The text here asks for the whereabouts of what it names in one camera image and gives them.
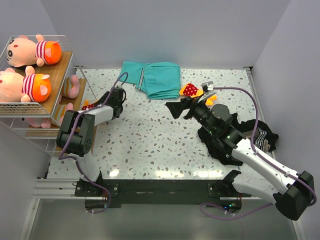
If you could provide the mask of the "orange bear polka dress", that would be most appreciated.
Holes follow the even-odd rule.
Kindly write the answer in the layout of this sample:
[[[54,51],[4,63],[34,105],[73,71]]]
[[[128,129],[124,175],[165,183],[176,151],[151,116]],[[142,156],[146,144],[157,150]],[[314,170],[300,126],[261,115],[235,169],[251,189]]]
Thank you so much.
[[[203,94],[204,94],[204,91],[202,89],[197,88],[193,83],[190,83],[190,82],[184,85],[179,91],[180,96],[191,97],[191,98],[200,97]],[[214,101],[216,101],[217,99],[218,97],[216,95],[213,95],[206,100],[205,104],[207,106],[213,106]]]
[[[91,108],[94,108],[98,105],[98,102],[90,102],[89,100],[85,100],[84,103],[83,103],[83,106],[81,107],[81,110],[82,111],[85,111],[85,110],[88,110],[88,109],[91,109]]]

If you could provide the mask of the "black-haired doll orange pants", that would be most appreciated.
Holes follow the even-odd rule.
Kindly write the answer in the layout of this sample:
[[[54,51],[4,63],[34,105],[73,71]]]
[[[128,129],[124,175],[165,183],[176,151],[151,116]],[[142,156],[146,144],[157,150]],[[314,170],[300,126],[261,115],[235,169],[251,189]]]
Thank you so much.
[[[37,42],[21,35],[9,41],[6,47],[7,63],[14,67],[37,65],[54,65],[62,57],[62,49],[58,41],[45,40],[41,34],[36,36]]]

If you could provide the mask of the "orange bear polka dress back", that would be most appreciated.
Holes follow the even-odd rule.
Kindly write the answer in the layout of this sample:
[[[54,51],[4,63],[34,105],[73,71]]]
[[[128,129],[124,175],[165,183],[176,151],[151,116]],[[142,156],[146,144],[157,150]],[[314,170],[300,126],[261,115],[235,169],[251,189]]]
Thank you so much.
[[[190,83],[190,82],[184,85],[179,91],[180,96],[191,97],[191,98],[200,97],[203,94],[204,94],[204,91],[202,89],[197,88],[193,83]],[[205,104],[207,106],[213,106],[214,101],[216,101],[217,99],[218,97],[216,95],[213,95],[206,100]]]

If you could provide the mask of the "pink pig striped shirt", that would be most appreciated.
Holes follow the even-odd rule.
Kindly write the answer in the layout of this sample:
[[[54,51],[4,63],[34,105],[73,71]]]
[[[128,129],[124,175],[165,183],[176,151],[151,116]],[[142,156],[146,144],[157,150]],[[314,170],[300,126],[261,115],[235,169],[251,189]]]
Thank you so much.
[[[76,75],[67,77],[62,85],[61,95],[69,99],[75,99],[80,91],[80,81]]]

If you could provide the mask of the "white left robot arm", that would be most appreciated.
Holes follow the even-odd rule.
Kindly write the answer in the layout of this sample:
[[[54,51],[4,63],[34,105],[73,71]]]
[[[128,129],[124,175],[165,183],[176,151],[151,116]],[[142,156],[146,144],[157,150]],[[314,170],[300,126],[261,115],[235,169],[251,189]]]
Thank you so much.
[[[93,103],[85,102],[81,110],[68,110],[61,123],[56,145],[61,149],[59,160],[72,159],[80,173],[80,179],[87,182],[86,191],[99,196],[104,184],[98,180],[100,171],[92,160],[96,127],[120,117],[126,91],[117,86],[107,91]]]

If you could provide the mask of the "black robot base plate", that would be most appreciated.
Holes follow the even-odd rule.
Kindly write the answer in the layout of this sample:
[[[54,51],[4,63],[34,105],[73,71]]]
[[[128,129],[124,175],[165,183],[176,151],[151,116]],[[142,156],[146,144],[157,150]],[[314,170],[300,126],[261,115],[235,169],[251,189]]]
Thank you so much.
[[[221,198],[248,197],[239,193],[230,182],[199,179],[103,179],[95,184],[79,179],[72,183],[76,197],[89,198],[87,210],[120,208],[125,204],[199,205],[220,203]]]

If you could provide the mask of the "pink pig toy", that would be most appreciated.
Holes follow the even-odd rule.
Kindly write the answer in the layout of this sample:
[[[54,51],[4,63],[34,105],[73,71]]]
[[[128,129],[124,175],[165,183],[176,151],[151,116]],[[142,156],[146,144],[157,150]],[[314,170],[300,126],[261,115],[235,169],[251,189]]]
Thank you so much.
[[[74,110],[72,103],[59,104],[50,117],[26,117],[24,120],[34,128],[49,129],[51,125],[60,126],[66,111]]]

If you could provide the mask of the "face-up doll orange hat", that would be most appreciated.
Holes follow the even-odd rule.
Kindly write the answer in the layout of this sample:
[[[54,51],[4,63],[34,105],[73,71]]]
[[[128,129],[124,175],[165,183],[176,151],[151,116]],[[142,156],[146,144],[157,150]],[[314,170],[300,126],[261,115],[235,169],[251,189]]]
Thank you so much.
[[[0,101],[2,103],[42,103],[52,91],[50,75],[35,73],[32,66],[25,68],[25,76],[13,68],[0,72]]]

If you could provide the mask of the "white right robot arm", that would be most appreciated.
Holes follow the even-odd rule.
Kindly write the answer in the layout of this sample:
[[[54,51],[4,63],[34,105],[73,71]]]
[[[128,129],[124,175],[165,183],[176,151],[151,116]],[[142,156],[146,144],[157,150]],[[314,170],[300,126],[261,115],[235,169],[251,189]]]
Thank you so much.
[[[261,198],[293,221],[316,202],[313,175],[308,171],[297,172],[255,149],[251,140],[232,125],[233,116],[226,105],[208,108],[203,101],[191,97],[165,105],[174,119],[187,110],[184,119],[195,119],[209,134],[213,146],[226,158],[243,162],[266,180],[265,183],[254,183],[239,173],[223,183],[222,189],[227,196],[244,193]]]

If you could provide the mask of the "orange bear polka dress front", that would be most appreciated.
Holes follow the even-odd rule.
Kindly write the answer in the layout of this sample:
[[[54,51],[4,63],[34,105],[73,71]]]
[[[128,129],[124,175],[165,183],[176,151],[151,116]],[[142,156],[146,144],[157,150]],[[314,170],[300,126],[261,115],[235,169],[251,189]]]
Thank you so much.
[[[94,108],[98,105],[98,102],[90,102],[89,100],[85,100],[84,103],[83,103],[83,106],[81,107],[81,110],[82,111],[85,111],[85,110],[88,110],[88,109],[91,109],[91,108]]]

